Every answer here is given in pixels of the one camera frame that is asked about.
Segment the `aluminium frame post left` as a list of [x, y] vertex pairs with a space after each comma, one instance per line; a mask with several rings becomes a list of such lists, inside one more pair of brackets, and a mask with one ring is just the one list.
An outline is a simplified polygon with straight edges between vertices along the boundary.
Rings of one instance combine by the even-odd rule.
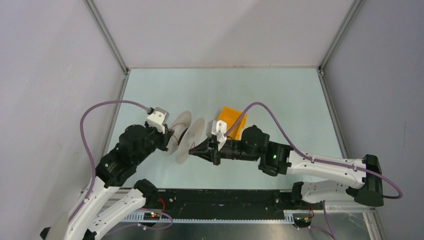
[[94, 0], [84, 0], [84, 4], [86, 5], [86, 8], [90, 15], [92, 16], [94, 23], [96, 24], [97, 28], [99, 29], [100, 34], [104, 38], [104, 41], [106, 45], [108, 46], [109, 50], [111, 51], [114, 59], [118, 63], [121, 71], [124, 75], [127, 75], [129, 72], [129, 68], [127, 64], [124, 61], [124, 58], [122, 57], [122, 54], [119, 51], [118, 46], [116, 45], [113, 36], [111, 35], [103, 17], [100, 13], [96, 3]]

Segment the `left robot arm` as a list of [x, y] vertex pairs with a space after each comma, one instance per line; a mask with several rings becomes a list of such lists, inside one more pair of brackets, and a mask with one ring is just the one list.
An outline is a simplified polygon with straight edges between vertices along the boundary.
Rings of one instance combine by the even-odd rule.
[[116, 224], [137, 209], [153, 208], [158, 202], [156, 187], [148, 180], [138, 181], [118, 202], [102, 211], [104, 204], [134, 175], [137, 167], [156, 150], [166, 152], [174, 130], [131, 125], [119, 136], [118, 143], [104, 155], [95, 168], [95, 177], [73, 207], [68, 220], [45, 227], [43, 240], [100, 240]]

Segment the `left controller board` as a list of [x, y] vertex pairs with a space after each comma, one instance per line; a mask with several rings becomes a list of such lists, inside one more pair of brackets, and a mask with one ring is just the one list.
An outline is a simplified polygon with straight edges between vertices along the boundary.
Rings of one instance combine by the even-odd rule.
[[143, 214], [144, 221], [158, 221], [161, 219], [161, 214], [157, 212], [147, 211]]

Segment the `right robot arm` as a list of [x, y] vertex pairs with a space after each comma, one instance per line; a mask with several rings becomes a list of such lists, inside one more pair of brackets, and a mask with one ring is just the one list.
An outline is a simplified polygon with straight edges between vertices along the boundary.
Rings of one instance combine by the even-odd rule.
[[256, 125], [245, 129], [240, 140], [209, 134], [189, 155], [202, 158], [218, 166], [222, 159], [258, 162], [264, 174], [308, 175], [322, 181], [299, 181], [293, 184], [291, 204], [304, 209], [309, 204], [330, 201], [354, 201], [369, 207], [382, 207], [384, 193], [381, 166], [377, 156], [349, 159], [328, 157], [295, 150], [292, 146], [270, 140]]

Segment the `aluminium frame post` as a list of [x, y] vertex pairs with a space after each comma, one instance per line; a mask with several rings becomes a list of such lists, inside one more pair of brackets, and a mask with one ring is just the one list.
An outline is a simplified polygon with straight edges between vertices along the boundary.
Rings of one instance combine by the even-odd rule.
[[338, 30], [336, 31], [336, 34], [334, 38], [332, 39], [327, 51], [324, 54], [324, 57], [322, 58], [318, 69], [319, 72], [323, 72], [326, 66], [328, 65], [330, 59], [334, 55], [337, 48], [340, 46], [341, 42], [343, 41], [344, 37], [346, 36], [349, 28], [353, 24], [356, 16], [358, 15], [362, 5], [364, 4], [365, 0], [354, 0], [352, 4], [350, 5], [346, 15], [344, 16]]
[[96, 24], [97, 28], [99, 29], [100, 34], [104, 38], [104, 41], [106, 45], [108, 46], [109, 50], [111, 51], [114, 59], [118, 63], [121, 71], [124, 75], [127, 75], [129, 72], [129, 68], [127, 64], [124, 61], [124, 58], [122, 57], [122, 54], [119, 51], [118, 46], [116, 45], [113, 36], [111, 35], [103, 17], [100, 13], [96, 3], [94, 0], [84, 0], [84, 4], [86, 5], [86, 8], [90, 15], [92, 16], [94, 23]]

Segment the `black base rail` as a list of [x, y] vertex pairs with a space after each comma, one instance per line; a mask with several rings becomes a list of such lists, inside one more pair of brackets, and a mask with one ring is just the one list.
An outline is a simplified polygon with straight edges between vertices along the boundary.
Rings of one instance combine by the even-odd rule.
[[320, 210], [282, 190], [162, 188], [145, 209], [164, 210], [175, 220], [284, 220], [288, 210]]

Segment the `white perforated cable spool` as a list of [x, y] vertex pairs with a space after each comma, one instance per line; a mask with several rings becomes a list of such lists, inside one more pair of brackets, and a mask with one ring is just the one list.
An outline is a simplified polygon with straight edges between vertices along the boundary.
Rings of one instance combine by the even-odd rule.
[[177, 164], [183, 164], [189, 158], [189, 150], [200, 142], [205, 127], [205, 120], [201, 117], [192, 121], [192, 113], [182, 112], [171, 124], [174, 131], [164, 156], [175, 156]]

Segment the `controller board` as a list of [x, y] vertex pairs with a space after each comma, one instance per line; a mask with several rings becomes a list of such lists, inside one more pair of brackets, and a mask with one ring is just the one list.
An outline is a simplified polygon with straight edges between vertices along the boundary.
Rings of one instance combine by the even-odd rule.
[[312, 224], [312, 219], [309, 216], [294, 216], [293, 226], [296, 228], [309, 228]]
[[143, 214], [144, 221], [158, 221], [161, 219], [161, 214], [157, 212], [147, 211]]

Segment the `aluminium frame post right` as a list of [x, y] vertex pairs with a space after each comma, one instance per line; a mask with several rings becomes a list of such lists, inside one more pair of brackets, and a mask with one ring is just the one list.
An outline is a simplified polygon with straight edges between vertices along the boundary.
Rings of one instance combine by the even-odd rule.
[[327, 51], [324, 54], [324, 57], [322, 58], [318, 69], [319, 72], [323, 72], [326, 66], [328, 65], [330, 59], [334, 55], [337, 48], [340, 46], [341, 42], [343, 41], [344, 37], [346, 36], [349, 28], [353, 24], [356, 16], [358, 15], [362, 5], [364, 4], [365, 0], [354, 0], [352, 4], [350, 5], [346, 15], [344, 16], [338, 30], [336, 31], [336, 34], [334, 38], [332, 39]]

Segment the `right controller board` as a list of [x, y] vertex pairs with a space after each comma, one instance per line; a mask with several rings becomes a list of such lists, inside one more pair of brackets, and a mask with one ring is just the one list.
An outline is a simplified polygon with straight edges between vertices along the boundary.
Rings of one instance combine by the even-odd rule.
[[309, 228], [312, 224], [312, 219], [309, 216], [294, 216], [293, 226], [296, 228]]

